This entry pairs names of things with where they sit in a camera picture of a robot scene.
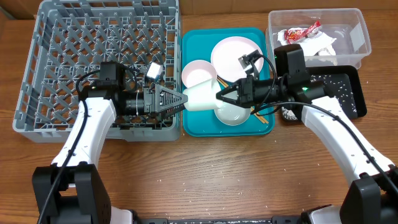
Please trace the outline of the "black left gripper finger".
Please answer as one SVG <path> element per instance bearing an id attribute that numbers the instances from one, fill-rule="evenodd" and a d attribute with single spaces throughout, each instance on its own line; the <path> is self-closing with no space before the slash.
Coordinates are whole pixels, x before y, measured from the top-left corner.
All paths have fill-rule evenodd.
<path id="1" fill-rule="evenodd" d="M 173 117 L 175 114 L 178 114 L 179 112 L 183 111 L 185 109 L 184 104 L 174 106 L 173 108 L 169 108 L 167 110 L 161 111 L 158 115 L 157 118 L 169 118 Z"/>
<path id="2" fill-rule="evenodd" d="M 162 85 L 155 85 L 155 102 L 158 105 L 182 105 L 187 101 L 187 95 Z"/>

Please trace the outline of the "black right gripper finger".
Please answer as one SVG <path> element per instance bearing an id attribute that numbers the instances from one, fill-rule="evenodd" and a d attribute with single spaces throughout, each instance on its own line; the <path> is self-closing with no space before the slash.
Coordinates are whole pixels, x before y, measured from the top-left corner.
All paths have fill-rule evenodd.
<path id="1" fill-rule="evenodd" d="M 241 97 L 241 82 L 235 82 L 227 87 L 224 87 L 216 94 L 217 99 L 240 99 Z"/>
<path id="2" fill-rule="evenodd" d="M 229 103 L 231 105 L 238 106 L 240 108 L 245 108 L 245 106 L 241 103 L 241 98 L 240 97 L 237 97 L 236 99 L 232 99 L 232 98 L 229 98 L 229 97 L 226 97 L 226 96 L 217 96 L 216 98 L 218 100 L 221 100 L 224 103 Z"/>

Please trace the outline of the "grey small bowl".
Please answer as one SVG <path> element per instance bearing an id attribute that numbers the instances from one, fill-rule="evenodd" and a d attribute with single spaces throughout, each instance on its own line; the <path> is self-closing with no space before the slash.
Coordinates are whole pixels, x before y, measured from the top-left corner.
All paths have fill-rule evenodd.
<path id="1" fill-rule="evenodd" d="M 223 103 L 222 107 L 214 110 L 215 116 L 223 124 L 237 126 L 243 124 L 250 117 L 250 109 Z"/>

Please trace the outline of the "white plastic cup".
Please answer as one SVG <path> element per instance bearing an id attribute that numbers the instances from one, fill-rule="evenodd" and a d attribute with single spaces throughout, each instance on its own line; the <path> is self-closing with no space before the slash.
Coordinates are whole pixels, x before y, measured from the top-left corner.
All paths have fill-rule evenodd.
<path id="1" fill-rule="evenodd" d="M 209 79 L 183 91 L 188 96 L 184 107 L 188 111 L 215 110 L 222 107 L 223 102 L 216 98 L 221 91 L 217 79 Z"/>

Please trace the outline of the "white rice pile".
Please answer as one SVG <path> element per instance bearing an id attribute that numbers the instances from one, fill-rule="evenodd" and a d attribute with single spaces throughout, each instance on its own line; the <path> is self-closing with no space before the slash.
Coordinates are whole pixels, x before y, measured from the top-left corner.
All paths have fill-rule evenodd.
<path id="1" fill-rule="evenodd" d="M 284 107 L 281 107 L 281 112 L 282 112 L 282 117 L 286 121 L 297 121 L 297 117 L 295 116 L 295 114 L 292 110 L 288 110 Z"/>

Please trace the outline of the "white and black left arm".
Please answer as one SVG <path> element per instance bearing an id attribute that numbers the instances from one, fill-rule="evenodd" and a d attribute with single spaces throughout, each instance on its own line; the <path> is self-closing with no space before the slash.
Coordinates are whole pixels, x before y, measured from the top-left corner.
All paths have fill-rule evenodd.
<path id="1" fill-rule="evenodd" d="M 138 223 L 136 212 L 111 205 L 97 165 L 106 135 L 119 116 L 168 118 L 184 110 L 187 95 L 162 85 L 127 90 L 126 73 L 139 70 L 102 62 L 98 79 L 78 92 L 78 114 L 50 166 L 32 176 L 39 223 Z"/>

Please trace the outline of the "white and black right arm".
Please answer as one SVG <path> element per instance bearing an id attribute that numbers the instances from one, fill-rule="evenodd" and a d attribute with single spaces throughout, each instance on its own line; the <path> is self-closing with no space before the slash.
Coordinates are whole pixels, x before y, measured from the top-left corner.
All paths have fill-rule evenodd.
<path id="1" fill-rule="evenodd" d="M 324 205 L 292 217 L 292 223 L 397 223 L 397 166 L 383 156 L 345 115 L 334 93 L 313 82 L 299 44 L 274 50 L 273 79 L 258 80 L 258 51 L 239 58 L 247 76 L 219 91 L 217 99 L 261 111 L 289 108 L 338 163 L 349 189 L 341 206 Z"/>

